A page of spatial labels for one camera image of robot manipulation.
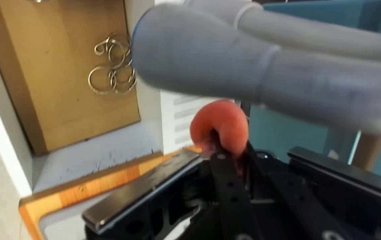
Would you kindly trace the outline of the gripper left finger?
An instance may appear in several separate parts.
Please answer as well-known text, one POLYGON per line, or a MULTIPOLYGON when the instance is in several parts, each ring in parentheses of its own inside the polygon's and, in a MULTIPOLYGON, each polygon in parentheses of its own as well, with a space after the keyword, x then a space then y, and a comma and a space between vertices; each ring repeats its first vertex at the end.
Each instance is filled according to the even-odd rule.
POLYGON ((242 179, 225 153, 210 157, 224 240, 261 240, 261 233, 242 179))

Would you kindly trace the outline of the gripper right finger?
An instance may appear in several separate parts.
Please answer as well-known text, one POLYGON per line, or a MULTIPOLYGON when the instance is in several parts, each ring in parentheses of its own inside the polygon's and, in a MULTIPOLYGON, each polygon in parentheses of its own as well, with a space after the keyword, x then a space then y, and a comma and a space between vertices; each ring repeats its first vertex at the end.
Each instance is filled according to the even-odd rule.
POLYGON ((304 178, 250 143, 245 156, 245 186, 251 202, 277 209, 264 217, 263 226, 270 223, 287 240, 348 240, 348 231, 321 205, 304 178))

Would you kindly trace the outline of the orange plush toy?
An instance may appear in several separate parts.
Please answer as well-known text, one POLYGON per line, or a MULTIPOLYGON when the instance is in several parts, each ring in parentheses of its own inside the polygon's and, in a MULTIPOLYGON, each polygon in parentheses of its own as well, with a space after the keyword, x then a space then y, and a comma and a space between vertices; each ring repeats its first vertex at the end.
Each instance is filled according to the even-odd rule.
POLYGON ((218 132, 221 146, 233 158, 242 155, 249 139, 249 126, 239 106, 230 100, 218 100, 202 107, 189 126, 193 144, 200 149, 208 149, 213 130, 218 132))

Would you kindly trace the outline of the black metal rack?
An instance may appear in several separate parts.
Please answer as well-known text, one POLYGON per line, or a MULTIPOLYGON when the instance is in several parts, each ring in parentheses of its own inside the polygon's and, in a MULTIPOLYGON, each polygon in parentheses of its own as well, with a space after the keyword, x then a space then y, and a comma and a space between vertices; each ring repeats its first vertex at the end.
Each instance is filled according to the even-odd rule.
MULTIPOLYGON (((381 240, 381 177, 295 147, 287 167, 306 180, 321 205, 348 231, 348 240, 381 240)), ((240 178, 245 186, 244 173, 240 178)), ((261 240, 287 240, 253 204, 261 240)), ((224 240, 210 158, 186 151, 120 187, 82 214, 87 240, 163 240, 180 222, 178 240, 224 240)))

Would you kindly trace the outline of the white vented appliance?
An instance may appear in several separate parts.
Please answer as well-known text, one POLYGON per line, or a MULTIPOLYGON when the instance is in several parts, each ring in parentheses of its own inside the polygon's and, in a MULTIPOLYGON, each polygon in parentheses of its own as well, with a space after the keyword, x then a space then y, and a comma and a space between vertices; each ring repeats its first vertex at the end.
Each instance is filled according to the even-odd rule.
POLYGON ((192 146, 189 126, 195 114, 219 98, 160 92, 163 153, 192 146))

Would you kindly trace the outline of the wooden edged white board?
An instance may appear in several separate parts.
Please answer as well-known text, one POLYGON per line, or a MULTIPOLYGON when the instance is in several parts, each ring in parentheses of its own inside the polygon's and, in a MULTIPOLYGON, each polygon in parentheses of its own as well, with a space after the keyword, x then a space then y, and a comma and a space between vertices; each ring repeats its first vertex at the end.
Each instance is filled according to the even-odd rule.
POLYGON ((84 240, 80 215, 85 208, 186 151, 200 149, 188 147, 168 155, 156 152, 22 198, 19 214, 31 240, 84 240))

